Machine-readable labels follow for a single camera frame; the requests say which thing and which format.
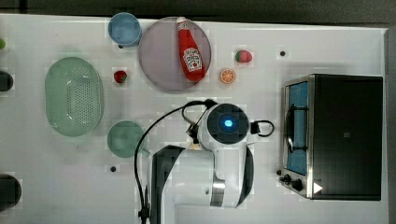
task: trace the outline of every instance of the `oven knob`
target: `oven knob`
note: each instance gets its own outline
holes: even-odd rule
[[[290,183],[291,183],[291,186],[292,186],[294,189],[298,190],[298,191],[300,191],[300,190],[303,189],[303,182],[301,181],[301,179],[293,180],[293,181],[291,181]]]
[[[280,177],[279,180],[285,183],[286,185],[289,185],[291,181],[291,177],[289,175],[284,175],[283,177]]]

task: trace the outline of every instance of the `green cup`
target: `green cup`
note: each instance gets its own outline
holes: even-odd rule
[[[143,129],[139,124],[125,120],[111,127],[107,135],[107,145],[118,157],[130,158],[134,155],[137,144],[143,136]],[[148,157],[149,152],[145,149],[146,139],[140,145],[139,152]]]

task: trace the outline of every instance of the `colander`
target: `colander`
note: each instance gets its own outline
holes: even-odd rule
[[[103,85],[86,61],[69,57],[56,62],[46,76],[46,113],[50,126],[65,136],[81,136],[103,116]]]

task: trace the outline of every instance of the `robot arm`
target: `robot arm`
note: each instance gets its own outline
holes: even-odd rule
[[[235,208],[249,194],[249,122],[235,105],[214,105],[199,123],[202,150],[168,146],[151,164],[151,224],[174,224],[178,205]]]

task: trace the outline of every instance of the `strawberry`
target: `strawberry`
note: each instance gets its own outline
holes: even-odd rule
[[[253,59],[251,53],[247,50],[239,50],[235,54],[235,60],[239,63],[248,63]]]
[[[123,83],[127,77],[124,71],[117,71],[114,73],[114,80],[116,80],[117,83]]]

